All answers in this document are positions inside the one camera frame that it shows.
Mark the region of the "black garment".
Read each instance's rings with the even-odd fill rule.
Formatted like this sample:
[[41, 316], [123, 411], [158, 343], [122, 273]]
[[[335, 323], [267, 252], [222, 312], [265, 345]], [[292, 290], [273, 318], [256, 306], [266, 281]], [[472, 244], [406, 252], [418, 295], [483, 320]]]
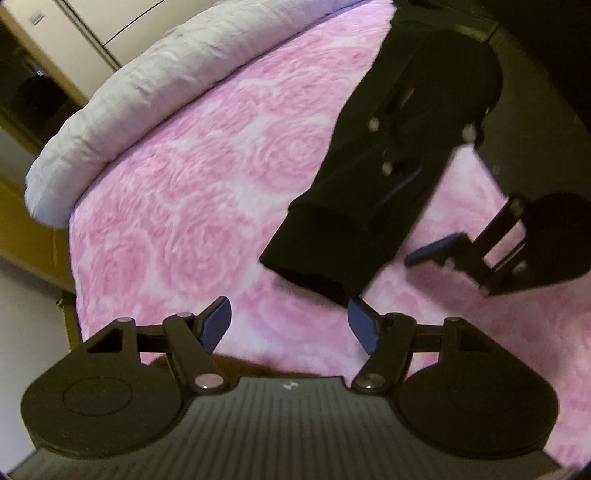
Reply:
[[[342, 108], [311, 187], [294, 199], [260, 263], [346, 305], [396, 256], [453, 152], [484, 144], [506, 98], [498, 23], [474, 1], [400, 1], [390, 30]], [[484, 257], [524, 237], [516, 224]]]

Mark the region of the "pink floral bed blanket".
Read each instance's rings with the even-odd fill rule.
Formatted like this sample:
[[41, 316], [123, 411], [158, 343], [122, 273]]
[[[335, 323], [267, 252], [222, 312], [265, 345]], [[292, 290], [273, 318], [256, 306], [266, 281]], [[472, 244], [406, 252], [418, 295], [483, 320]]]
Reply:
[[[112, 163], [70, 220], [83, 337], [112, 320], [154, 325], [218, 297], [232, 320], [217, 351], [276, 370], [352, 378], [366, 361], [346, 311], [259, 263], [308, 189], [335, 119], [389, 30], [388, 1], [353, 6], [240, 69]], [[590, 281], [487, 299], [464, 275], [390, 263], [377, 311], [423, 324], [467, 319], [544, 376], [560, 414], [547, 449], [590, 459]]]

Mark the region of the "wooden bedside furniture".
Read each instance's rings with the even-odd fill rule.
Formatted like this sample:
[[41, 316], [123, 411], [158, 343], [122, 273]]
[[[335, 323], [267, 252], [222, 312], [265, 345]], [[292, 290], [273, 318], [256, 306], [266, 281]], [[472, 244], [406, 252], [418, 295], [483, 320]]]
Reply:
[[22, 192], [5, 177], [1, 177], [1, 258], [61, 290], [75, 292], [68, 231], [33, 220]]

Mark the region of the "folded light striped quilt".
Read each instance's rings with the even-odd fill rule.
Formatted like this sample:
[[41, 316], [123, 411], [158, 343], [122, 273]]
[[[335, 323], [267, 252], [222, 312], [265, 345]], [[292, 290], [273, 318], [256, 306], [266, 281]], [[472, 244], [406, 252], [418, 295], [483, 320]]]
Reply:
[[220, 1], [169, 30], [117, 70], [43, 147], [24, 203], [63, 229], [106, 166], [233, 71], [300, 34], [348, 1]]

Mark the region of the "white wardrobe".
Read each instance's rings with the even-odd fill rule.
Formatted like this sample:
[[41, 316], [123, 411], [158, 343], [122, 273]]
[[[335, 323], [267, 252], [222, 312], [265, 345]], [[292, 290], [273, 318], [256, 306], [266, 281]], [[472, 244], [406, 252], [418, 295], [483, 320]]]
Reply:
[[1, 21], [79, 105], [209, 0], [3, 1]]

